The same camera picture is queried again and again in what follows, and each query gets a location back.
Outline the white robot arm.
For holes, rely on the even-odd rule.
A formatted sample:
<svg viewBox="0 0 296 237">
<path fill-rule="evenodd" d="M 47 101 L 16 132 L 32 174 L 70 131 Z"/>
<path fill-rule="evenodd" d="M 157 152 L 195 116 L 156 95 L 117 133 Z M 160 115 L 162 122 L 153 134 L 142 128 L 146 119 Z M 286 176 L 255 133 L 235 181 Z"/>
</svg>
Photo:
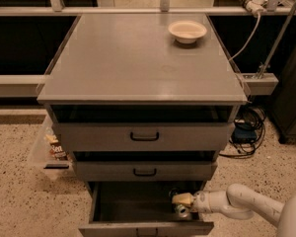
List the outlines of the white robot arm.
<svg viewBox="0 0 296 237">
<path fill-rule="evenodd" d="M 256 213 L 277 228 L 276 237 L 296 237 L 296 195 L 282 203 L 245 185 L 232 184 L 225 191 L 176 194 L 172 204 L 188 212 L 221 213 L 239 220 Z"/>
</svg>

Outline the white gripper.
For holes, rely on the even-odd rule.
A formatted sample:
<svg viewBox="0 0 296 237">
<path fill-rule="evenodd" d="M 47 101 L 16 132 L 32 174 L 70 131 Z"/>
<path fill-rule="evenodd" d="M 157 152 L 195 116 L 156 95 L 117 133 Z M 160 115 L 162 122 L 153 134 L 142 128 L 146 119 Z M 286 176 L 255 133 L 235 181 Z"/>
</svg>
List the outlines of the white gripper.
<svg viewBox="0 0 296 237">
<path fill-rule="evenodd" d="M 191 207 L 192 212 L 215 213 L 219 211 L 219 193 L 198 191 L 194 195 L 177 194 L 172 197 L 172 203 Z"/>
</svg>

